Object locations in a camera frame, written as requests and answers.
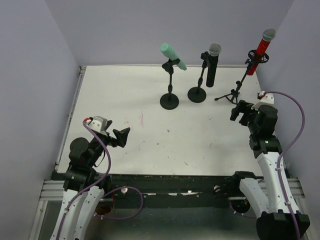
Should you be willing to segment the black tripod shock-mount stand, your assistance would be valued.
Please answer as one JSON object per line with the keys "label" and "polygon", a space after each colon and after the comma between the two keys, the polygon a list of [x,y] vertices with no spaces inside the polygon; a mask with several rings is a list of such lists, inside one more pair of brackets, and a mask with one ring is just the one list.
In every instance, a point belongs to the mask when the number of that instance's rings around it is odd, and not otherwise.
{"label": "black tripod shock-mount stand", "polygon": [[243,85],[245,78],[249,75],[249,71],[253,69],[255,64],[264,64],[269,61],[269,56],[267,53],[263,53],[262,55],[257,54],[256,50],[250,50],[248,52],[248,59],[245,61],[247,64],[247,68],[245,74],[243,75],[242,79],[236,81],[236,89],[231,89],[229,94],[225,94],[220,97],[216,97],[214,100],[218,101],[220,99],[226,98],[231,104],[237,105],[238,104],[238,96],[240,94],[240,89]]}

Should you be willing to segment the black round-base stand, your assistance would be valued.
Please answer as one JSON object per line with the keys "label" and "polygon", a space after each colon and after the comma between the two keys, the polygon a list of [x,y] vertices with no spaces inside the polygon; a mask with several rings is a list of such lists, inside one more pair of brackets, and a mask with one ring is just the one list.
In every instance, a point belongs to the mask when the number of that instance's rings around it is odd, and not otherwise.
{"label": "black round-base stand", "polygon": [[169,59],[167,62],[165,62],[161,66],[169,74],[169,84],[167,87],[168,93],[163,94],[159,101],[161,107],[166,110],[173,110],[177,108],[179,105],[179,98],[174,93],[172,93],[173,91],[172,81],[173,81],[173,74],[174,74],[173,66],[178,65],[179,62],[180,62],[179,58],[176,60]]}
{"label": "black round-base stand", "polygon": [[197,86],[192,87],[189,89],[187,93],[188,99],[193,103],[202,103],[205,101],[207,94],[206,91],[201,87],[203,84],[203,76],[205,69],[208,67],[209,64],[209,52],[205,51],[201,54],[200,58],[203,60],[202,62],[202,70],[200,73],[200,77],[197,81]]}

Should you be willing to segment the black microphone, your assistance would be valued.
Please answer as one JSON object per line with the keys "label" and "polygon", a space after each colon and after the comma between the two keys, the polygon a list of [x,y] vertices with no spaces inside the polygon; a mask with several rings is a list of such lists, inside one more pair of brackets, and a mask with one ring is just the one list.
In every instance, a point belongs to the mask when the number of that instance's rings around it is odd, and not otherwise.
{"label": "black microphone", "polygon": [[222,47],[218,43],[210,45],[207,54],[207,79],[206,86],[212,88],[215,83],[216,71],[219,61],[219,54],[221,53]]}

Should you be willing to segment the red rhinestone microphone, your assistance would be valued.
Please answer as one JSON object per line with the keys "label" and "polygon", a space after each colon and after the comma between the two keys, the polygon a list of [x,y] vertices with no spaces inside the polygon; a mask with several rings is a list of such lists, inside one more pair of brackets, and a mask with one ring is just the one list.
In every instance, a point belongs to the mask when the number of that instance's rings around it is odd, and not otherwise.
{"label": "red rhinestone microphone", "polygon": [[252,76],[256,71],[259,64],[268,62],[269,56],[266,54],[267,48],[271,41],[276,37],[276,30],[274,28],[266,29],[262,34],[262,39],[257,49],[250,50],[248,53],[248,59],[246,63],[248,76]]}

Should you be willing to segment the teal microphone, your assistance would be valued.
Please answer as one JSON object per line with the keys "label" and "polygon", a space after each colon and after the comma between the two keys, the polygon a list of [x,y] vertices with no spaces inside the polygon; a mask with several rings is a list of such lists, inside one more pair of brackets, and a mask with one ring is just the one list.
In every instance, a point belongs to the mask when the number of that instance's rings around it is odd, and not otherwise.
{"label": "teal microphone", "polygon": [[187,70],[186,64],[180,59],[180,57],[176,54],[174,48],[170,44],[163,43],[160,46],[160,51],[166,58],[170,59],[171,61],[179,60],[177,66],[183,71]]}

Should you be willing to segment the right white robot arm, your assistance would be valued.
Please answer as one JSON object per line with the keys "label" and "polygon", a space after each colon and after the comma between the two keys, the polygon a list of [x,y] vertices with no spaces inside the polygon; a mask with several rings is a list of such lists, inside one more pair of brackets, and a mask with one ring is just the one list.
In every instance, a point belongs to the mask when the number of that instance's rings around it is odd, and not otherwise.
{"label": "right white robot arm", "polygon": [[263,175],[266,192],[254,176],[245,173],[238,187],[256,216],[256,231],[261,240],[299,240],[310,226],[309,216],[302,214],[292,195],[280,141],[275,136],[278,111],[271,105],[241,100],[232,109],[230,120],[248,127],[249,146]]}

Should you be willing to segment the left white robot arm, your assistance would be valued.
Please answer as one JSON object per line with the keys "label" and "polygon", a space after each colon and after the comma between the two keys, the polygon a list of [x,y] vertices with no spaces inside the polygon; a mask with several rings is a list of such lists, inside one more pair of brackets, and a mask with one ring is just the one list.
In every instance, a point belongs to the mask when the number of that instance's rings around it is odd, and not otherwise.
{"label": "left white robot arm", "polygon": [[69,146],[69,166],[64,175],[62,204],[51,235],[52,240],[82,240],[100,199],[111,188],[108,172],[96,171],[101,155],[110,158],[107,146],[124,148],[130,128],[107,132],[112,120],[101,116],[88,117],[82,125],[93,135],[74,139]]}

